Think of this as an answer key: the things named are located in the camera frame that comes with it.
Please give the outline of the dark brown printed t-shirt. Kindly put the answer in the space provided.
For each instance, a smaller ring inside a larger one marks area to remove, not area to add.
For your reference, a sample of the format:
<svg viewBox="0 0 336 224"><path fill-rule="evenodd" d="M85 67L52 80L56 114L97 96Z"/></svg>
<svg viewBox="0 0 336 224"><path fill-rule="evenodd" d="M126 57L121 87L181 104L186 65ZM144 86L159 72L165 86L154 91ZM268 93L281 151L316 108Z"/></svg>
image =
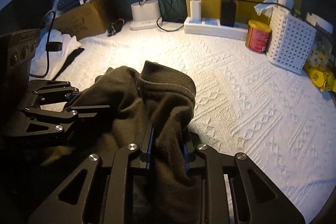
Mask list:
<svg viewBox="0 0 336 224"><path fill-rule="evenodd" d="M190 177L182 138L194 115L196 87L184 73L147 61L141 72L130 67L108 69L64 108L108 105L110 110L76 131L68 145L50 149L45 165L91 149L109 154L135 141L148 123L154 125L154 169L134 178L134 215L146 223L196 223L200 213L199 179Z"/></svg>

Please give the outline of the white folded garment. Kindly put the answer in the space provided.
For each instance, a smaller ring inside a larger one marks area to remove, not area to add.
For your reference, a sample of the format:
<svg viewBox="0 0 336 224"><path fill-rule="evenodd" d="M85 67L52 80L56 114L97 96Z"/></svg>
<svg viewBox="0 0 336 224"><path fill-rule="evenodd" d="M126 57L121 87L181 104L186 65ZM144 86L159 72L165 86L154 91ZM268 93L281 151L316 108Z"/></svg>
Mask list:
<svg viewBox="0 0 336 224"><path fill-rule="evenodd" d="M40 40L40 43L37 47L35 57L31 61L30 73L33 75L43 75L47 70L47 54L46 54L46 42L47 42L46 33ZM62 34L60 31L52 29L50 34L51 42L61 42L62 50L57 52L50 52L50 67L49 72L44 77L44 80L52 80L57 73L60 72L61 68L66 63L66 59L69 55L81 48L81 43L77 41L76 36L70 36L69 34Z"/></svg>

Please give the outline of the cardboard box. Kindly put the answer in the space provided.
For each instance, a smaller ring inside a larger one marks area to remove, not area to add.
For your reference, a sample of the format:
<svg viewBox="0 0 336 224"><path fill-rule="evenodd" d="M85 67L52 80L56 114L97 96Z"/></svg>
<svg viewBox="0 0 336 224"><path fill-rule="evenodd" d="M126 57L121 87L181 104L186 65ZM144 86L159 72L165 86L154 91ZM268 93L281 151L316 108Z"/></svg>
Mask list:
<svg viewBox="0 0 336 224"><path fill-rule="evenodd" d="M112 0L90 0L58 16L53 29L77 40L103 34L114 20Z"/></svg>

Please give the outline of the white textured table cover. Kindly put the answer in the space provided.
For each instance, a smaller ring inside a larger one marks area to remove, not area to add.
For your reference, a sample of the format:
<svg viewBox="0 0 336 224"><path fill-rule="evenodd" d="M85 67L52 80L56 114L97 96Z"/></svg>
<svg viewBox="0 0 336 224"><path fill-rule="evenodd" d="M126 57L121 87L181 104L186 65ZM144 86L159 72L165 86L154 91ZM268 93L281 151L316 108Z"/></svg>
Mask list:
<svg viewBox="0 0 336 224"><path fill-rule="evenodd" d="M152 29L79 40L57 73L80 92L110 68L147 61L196 87L188 128L223 153L245 152L307 223L335 223L335 105L310 79L272 65L243 42Z"/></svg>

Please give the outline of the yellow snack bag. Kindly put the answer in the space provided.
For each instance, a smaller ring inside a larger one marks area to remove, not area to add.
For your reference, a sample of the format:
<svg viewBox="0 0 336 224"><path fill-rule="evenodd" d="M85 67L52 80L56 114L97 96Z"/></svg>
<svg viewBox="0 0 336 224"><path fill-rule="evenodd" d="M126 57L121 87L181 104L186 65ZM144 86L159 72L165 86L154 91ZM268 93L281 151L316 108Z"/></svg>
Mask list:
<svg viewBox="0 0 336 224"><path fill-rule="evenodd" d="M335 75L329 67L320 69L318 67L313 67L306 62L303 69L312 81L313 85L316 88L319 88L321 92L335 92Z"/></svg>

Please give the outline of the white power strip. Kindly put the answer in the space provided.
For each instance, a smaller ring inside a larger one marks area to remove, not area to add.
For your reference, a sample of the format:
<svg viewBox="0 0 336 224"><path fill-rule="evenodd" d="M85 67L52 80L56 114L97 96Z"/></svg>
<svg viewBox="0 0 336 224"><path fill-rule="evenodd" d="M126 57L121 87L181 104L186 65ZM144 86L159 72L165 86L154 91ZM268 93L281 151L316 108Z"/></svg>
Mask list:
<svg viewBox="0 0 336 224"><path fill-rule="evenodd" d="M187 17L184 22L184 31L186 34L218 36L244 41L247 37L248 26L238 22L233 27L222 26L218 19L202 18L199 21Z"/></svg>

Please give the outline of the red tin can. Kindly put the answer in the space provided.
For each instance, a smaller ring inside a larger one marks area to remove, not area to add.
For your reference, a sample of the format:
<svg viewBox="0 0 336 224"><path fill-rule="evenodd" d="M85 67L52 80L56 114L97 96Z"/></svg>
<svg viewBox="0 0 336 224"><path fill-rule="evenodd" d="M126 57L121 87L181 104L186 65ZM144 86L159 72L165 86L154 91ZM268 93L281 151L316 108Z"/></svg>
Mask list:
<svg viewBox="0 0 336 224"><path fill-rule="evenodd" d="M271 32L269 25L258 20L249 20L246 47L257 53L265 52Z"/></svg>

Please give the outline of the white perforated plastic basket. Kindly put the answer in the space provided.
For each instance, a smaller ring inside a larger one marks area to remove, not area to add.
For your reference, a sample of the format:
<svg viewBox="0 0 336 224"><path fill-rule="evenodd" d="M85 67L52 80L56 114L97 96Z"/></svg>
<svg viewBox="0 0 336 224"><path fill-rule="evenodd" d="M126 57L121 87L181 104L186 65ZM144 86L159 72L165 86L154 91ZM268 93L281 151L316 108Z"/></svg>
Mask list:
<svg viewBox="0 0 336 224"><path fill-rule="evenodd" d="M266 49L268 61L282 69L301 74L317 30L282 7L273 8L270 27L272 33Z"/></svg>

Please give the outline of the white charger plug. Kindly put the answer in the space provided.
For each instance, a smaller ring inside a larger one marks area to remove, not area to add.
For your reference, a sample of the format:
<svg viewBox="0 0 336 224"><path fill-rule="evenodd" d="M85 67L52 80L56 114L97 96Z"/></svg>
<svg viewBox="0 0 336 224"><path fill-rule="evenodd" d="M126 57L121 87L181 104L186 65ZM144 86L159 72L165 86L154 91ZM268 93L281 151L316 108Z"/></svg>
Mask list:
<svg viewBox="0 0 336 224"><path fill-rule="evenodd" d="M201 22L202 19L202 1L191 0L190 1L190 18L193 22Z"/></svg>

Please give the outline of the black power adapter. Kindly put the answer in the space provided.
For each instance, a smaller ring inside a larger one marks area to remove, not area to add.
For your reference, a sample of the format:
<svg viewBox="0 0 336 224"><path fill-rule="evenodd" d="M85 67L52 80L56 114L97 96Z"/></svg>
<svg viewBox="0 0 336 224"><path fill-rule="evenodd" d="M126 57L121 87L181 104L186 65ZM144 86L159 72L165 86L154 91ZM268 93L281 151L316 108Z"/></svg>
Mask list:
<svg viewBox="0 0 336 224"><path fill-rule="evenodd" d="M235 24L236 3L234 1L221 0L220 24L233 27Z"/></svg>

